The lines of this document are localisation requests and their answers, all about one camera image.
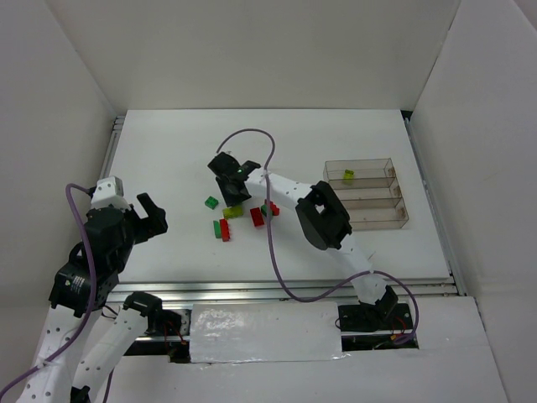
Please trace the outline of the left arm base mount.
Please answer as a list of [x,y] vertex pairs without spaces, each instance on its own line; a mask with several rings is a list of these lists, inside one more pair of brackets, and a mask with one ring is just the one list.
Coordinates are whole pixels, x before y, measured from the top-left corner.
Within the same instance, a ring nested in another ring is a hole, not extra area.
[[142,291],[128,296],[123,308],[141,313],[146,324],[125,356],[165,356],[175,364],[190,362],[190,309],[164,309],[160,298]]

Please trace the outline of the long yellow-green lego brick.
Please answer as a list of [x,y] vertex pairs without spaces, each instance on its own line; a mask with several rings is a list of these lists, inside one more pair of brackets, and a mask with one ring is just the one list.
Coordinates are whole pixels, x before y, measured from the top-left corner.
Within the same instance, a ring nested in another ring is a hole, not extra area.
[[243,216],[242,206],[226,207],[222,210],[223,218],[226,220]]

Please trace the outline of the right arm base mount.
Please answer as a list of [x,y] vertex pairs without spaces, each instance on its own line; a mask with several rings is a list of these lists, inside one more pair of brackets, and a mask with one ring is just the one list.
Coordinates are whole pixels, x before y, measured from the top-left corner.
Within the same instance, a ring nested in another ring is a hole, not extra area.
[[341,332],[344,352],[418,348],[416,338],[395,343],[414,330],[414,321],[406,303],[399,303],[384,320],[363,305],[339,305],[337,308],[335,326]]

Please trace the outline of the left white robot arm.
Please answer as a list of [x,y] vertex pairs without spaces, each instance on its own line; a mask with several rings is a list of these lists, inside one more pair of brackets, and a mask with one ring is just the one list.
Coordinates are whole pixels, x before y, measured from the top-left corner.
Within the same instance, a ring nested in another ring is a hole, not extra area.
[[91,330],[118,283],[135,245],[166,233],[164,209],[146,193],[137,196],[146,212],[108,202],[92,207],[83,221],[74,214],[81,241],[56,273],[44,339],[34,366],[23,375],[21,402],[92,402],[135,340],[144,334],[179,336],[183,315],[164,309],[157,296],[135,291],[126,297],[108,331],[89,351]]

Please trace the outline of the green square lego brick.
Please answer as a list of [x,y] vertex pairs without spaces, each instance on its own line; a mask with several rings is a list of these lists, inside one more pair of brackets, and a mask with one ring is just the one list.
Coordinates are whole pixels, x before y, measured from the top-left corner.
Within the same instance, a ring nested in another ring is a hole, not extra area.
[[211,210],[215,210],[219,206],[219,204],[219,200],[214,196],[209,196],[205,200],[205,206],[210,208]]

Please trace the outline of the long green lego brick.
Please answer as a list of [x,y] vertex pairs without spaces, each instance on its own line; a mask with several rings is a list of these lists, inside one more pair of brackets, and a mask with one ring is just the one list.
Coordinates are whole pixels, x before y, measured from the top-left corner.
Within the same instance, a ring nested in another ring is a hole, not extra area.
[[222,230],[221,230],[220,222],[218,220],[214,220],[212,223],[213,223],[213,232],[214,232],[215,238],[221,238]]

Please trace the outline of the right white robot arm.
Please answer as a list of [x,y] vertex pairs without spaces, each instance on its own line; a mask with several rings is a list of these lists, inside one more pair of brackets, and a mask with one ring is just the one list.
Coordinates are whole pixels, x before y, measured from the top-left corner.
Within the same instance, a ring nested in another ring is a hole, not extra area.
[[386,320],[398,303],[393,288],[386,283],[391,276],[374,270],[354,238],[351,218],[331,185],[318,181],[314,185],[293,181],[269,172],[266,164],[248,160],[240,164],[224,152],[208,164],[228,207],[235,207],[254,197],[264,198],[264,205],[274,202],[295,212],[306,241],[315,249],[328,253],[346,278],[315,297],[297,296],[284,282],[274,250],[272,221],[267,212],[264,219],[271,264],[284,293],[292,300],[311,303],[320,301],[346,284],[351,284],[359,304],[380,320]]

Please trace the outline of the long red lego brick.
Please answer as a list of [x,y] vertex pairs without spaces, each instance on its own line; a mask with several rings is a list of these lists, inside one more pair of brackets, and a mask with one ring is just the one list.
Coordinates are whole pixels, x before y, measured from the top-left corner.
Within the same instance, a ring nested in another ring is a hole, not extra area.
[[221,239],[223,242],[229,242],[231,240],[231,231],[228,220],[222,218],[219,220]]

